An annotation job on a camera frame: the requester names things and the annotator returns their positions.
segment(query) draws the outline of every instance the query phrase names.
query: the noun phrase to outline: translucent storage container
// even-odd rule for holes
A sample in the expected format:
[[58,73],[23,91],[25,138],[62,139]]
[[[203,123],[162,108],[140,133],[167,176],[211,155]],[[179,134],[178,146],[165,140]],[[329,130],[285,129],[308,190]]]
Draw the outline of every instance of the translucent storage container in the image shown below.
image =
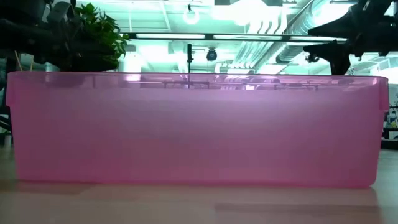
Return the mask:
[[367,187],[387,79],[14,72],[21,180]]

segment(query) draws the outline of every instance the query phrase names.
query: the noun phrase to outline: exposed duct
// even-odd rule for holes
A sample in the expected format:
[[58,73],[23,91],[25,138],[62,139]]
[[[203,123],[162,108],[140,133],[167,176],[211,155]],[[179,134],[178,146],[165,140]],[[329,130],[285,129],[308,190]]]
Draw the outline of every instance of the exposed duct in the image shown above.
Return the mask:
[[[297,18],[297,20],[285,30],[284,34],[306,35],[309,29],[319,25],[319,23],[315,23],[315,21],[319,19],[315,18],[315,15],[319,14],[321,7],[329,2],[330,0],[312,0],[303,13]],[[256,64],[255,69],[256,71],[261,70],[262,72],[267,72],[266,70],[261,69],[261,67],[267,63],[287,65],[293,60],[294,57],[300,54],[302,50],[303,47],[300,45],[287,45],[283,42],[275,42],[272,44],[263,58]]]
[[[281,34],[287,26],[287,18],[281,7],[268,7],[266,18],[250,23],[248,34]],[[243,42],[233,68],[253,68],[268,51],[270,42]]]

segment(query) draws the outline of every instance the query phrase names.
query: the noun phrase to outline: black equipment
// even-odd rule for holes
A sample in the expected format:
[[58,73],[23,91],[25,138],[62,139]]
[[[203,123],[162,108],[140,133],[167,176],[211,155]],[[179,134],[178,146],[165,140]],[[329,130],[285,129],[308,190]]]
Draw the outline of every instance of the black equipment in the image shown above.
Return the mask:
[[209,52],[207,52],[207,61],[212,62],[217,59],[217,52],[215,49],[209,49]]
[[349,55],[361,58],[365,52],[386,56],[398,51],[397,18],[385,16],[393,0],[359,0],[341,18],[308,31],[312,36],[346,38],[328,44],[305,46],[309,62],[323,58],[330,63],[332,75],[344,75],[351,66]]
[[191,63],[193,61],[193,58],[192,58],[192,44],[188,44],[187,45],[187,57],[188,57],[188,60],[187,60],[188,73],[191,73]]

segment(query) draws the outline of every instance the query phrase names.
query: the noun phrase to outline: leaves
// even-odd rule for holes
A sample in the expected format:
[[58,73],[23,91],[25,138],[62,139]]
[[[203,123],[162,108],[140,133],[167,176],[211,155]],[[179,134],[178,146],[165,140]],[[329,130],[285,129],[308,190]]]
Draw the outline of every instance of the leaves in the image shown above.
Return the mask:
[[105,60],[118,63],[118,58],[126,54],[127,40],[129,35],[119,35],[120,28],[116,20],[108,16],[104,11],[100,11],[91,3],[76,7],[75,12],[78,13],[85,25],[85,31],[92,38],[100,41],[103,44],[112,46],[115,49],[115,54],[109,57],[104,56]]

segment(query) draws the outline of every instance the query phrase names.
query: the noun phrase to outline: table surface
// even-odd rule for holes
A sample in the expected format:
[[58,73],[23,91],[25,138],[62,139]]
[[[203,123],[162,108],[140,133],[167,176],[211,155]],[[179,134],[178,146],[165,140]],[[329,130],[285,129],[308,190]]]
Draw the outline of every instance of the table surface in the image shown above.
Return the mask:
[[398,223],[398,152],[369,189],[305,189],[24,183],[0,149],[0,223]]

